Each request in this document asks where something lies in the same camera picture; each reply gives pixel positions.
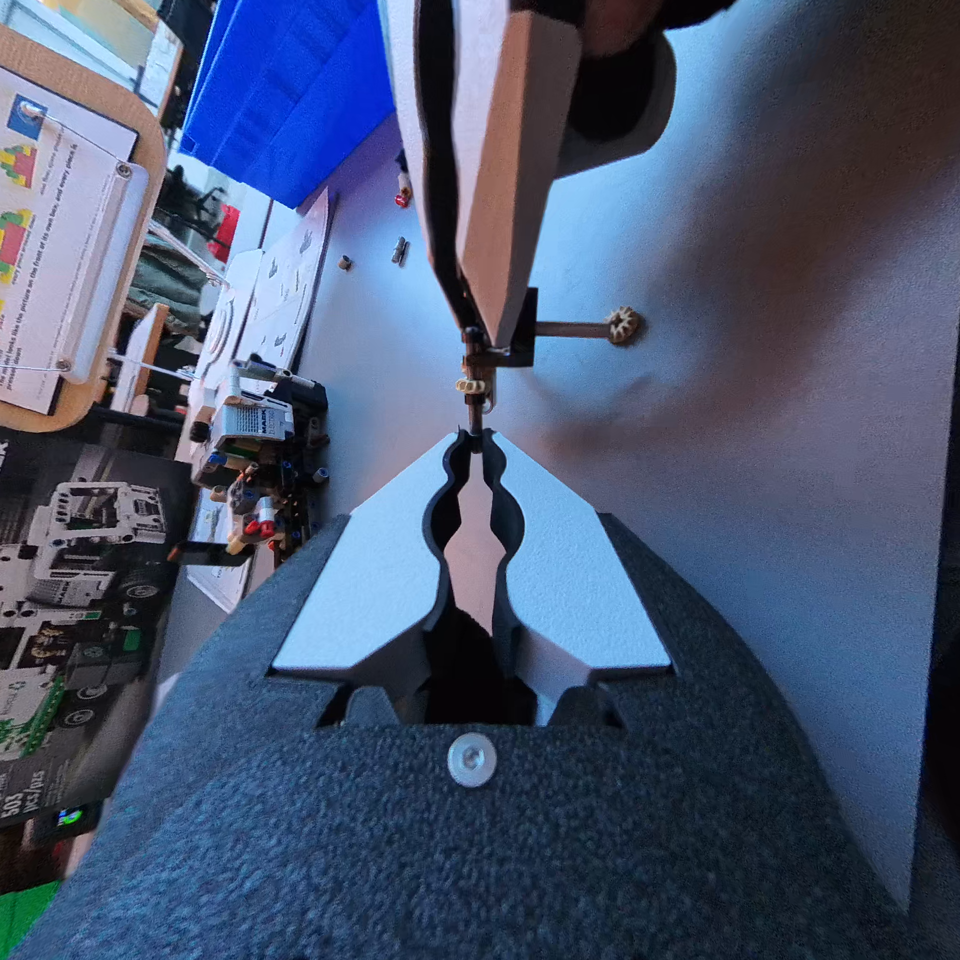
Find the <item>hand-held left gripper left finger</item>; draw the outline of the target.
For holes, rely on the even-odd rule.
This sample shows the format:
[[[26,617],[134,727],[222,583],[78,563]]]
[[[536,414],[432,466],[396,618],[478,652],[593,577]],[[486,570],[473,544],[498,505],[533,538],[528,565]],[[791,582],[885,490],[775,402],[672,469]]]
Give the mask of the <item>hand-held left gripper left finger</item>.
[[[448,434],[349,514],[271,679],[326,683],[346,700],[369,689],[406,724],[437,718],[432,701],[472,641],[446,556],[471,462],[469,434]]]

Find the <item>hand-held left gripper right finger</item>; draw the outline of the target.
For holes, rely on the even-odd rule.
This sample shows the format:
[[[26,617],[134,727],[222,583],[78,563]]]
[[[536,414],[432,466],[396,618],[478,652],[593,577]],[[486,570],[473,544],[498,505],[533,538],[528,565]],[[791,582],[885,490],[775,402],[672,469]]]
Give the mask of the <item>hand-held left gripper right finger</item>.
[[[600,513],[504,434],[484,432],[491,615],[518,721],[547,724],[570,690],[671,676],[671,655]]]

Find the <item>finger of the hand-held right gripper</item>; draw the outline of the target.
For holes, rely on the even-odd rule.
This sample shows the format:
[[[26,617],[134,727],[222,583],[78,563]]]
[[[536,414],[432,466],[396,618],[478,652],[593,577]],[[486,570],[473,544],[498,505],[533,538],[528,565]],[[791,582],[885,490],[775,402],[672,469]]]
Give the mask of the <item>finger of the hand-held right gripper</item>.
[[[456,2],[455,240],[493,349],[514,337],[582,56],[582,2]]]
[[[458,328],[468,330],[479,329],[481,318],[456,249],[454,12],[450,1],[384,1],[382,38],[426,258]]]

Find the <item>lego gear axle assembly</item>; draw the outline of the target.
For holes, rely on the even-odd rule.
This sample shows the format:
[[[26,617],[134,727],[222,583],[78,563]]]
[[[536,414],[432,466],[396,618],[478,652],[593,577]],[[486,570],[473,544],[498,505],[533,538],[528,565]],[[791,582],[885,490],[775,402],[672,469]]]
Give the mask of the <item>lego gear axle assembly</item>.
[[[497,371],[532,367],[540,339],[595,340],[612,346],[622,345],[615,339],[616,321],[539,320],[538,302],[538,289],[529,288],[507,346],[491,346],[487,332],[479,321],[462,330],[462,375],[456,389],[462,394],[466,407],[468,420],[465,432],[469,450],[473,454],[482,451],[484,417],[496,405]]]

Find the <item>scattered small lego pieces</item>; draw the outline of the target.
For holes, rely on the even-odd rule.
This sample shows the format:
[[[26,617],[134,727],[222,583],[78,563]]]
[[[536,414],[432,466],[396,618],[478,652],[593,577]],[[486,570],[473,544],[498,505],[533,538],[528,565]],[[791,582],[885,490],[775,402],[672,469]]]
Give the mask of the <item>scattered small lego pieces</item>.
[[[398,175],[397,191],[393,200],[400,209],[407,210],[412,204],[414,193],[405,150],[401,149],[396,154],[394,162],[398,168]],[[400,236],[392,251],[391,263],[402,267],[407,257],[409,247],[410,242],[405,237]],[[344,254],[340,257],[337,266],[343,272],[350,272],[354,268],[354,260]]]

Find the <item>lego truck model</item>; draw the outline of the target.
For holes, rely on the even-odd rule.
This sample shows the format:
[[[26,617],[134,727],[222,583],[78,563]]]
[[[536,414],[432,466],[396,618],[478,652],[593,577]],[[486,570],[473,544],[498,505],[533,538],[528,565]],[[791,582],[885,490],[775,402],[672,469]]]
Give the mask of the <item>lego truck model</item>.
[[[239,568],[268,548],[275,569],[321,529],[330,482],[325,387],[257,354],[232,360],[190,423],[191,480],[225,512],[225,543],[187,539],[168,560]]]

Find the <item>lego set box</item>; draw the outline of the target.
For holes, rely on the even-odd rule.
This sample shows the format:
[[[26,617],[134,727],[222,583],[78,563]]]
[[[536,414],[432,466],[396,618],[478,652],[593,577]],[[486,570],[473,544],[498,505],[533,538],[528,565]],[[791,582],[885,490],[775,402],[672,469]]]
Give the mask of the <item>lego set box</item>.
[[[2,429],[2,829],[112,793],[193,505],[181,462]]]

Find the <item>person's right hand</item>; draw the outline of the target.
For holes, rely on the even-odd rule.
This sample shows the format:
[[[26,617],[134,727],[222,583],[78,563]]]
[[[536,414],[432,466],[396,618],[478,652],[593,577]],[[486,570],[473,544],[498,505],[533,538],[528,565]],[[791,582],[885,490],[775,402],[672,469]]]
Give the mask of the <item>person's right hand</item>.
[[[664,1],[585,1],[582,57],[606,59],[632,47],[649,30]]]

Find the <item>blue plastic bin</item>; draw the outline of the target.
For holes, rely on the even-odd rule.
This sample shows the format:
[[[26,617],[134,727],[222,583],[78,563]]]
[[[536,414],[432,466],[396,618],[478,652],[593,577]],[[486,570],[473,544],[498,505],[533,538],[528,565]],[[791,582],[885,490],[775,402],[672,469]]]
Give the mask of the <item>blue plastic bin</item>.
[[[294,209],[393,111],[377,1],[223,1],[178,150]]]

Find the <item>open instruction booklet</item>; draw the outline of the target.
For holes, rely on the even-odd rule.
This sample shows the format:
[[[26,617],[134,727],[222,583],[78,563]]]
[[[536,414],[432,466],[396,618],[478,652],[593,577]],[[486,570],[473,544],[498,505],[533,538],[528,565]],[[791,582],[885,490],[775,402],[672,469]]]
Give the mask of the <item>open instruction booklet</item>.
[[[258,395],[272,383],[234,374],[236,362],[253,355],[279,369],[291,369],[314,306],[330,232],[330,191],[322,189],[305,210],[286,222],[287,230],[268,226],[267,244],[246,315],[246,322],[228,372],[214,397],[214,406],[198,414],[217,413],[232,386]]]

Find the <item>red bag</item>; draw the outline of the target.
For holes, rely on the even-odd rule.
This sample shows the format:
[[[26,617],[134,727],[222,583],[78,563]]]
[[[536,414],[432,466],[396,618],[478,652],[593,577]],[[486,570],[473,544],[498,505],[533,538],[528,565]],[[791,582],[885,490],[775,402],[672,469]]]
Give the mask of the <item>red bag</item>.
[[[229,262],[234,236],[239,224],[240,210],[230,203],[221,203],[221,220],[211,238],[206,241],[210,255],[226,265]]]

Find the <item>grey green cloth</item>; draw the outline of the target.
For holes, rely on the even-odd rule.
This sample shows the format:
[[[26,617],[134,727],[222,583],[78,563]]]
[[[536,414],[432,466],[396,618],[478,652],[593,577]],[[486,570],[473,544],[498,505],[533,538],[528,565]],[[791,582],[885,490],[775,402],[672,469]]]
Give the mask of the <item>grey green cloth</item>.
[[[165,304],[170,317],[187,328],[197,328],[208,276],[177,249],[149,235],[141,247],[126,297],[145,309]]]

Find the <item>instruction sign board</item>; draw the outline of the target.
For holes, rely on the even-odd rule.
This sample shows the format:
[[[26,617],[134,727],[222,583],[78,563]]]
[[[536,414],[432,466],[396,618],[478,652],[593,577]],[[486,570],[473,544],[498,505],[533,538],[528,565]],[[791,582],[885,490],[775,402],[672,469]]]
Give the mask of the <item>instruction sign board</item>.
[[[166,151],[138,93],[2,24],[2,427],[99,394]]]

